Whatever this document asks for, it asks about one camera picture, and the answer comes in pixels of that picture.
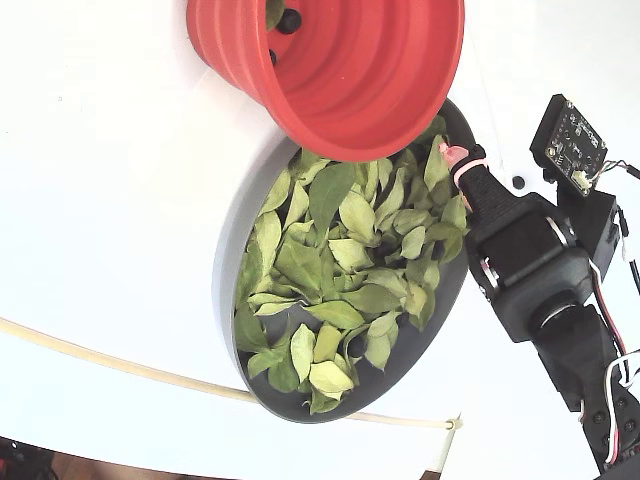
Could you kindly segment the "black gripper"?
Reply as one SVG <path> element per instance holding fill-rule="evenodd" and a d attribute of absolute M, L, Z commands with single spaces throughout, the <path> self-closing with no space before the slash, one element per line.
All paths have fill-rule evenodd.
<path fill-rule="evenodd" d="M 470 271 L 510 339 L 529 341 L 553 311 L 582 304 L 593 293 L 589 255 L 555 205 L 504 187 L 481 145 L 443 142 L 438 150 L 472 213 Z"/>

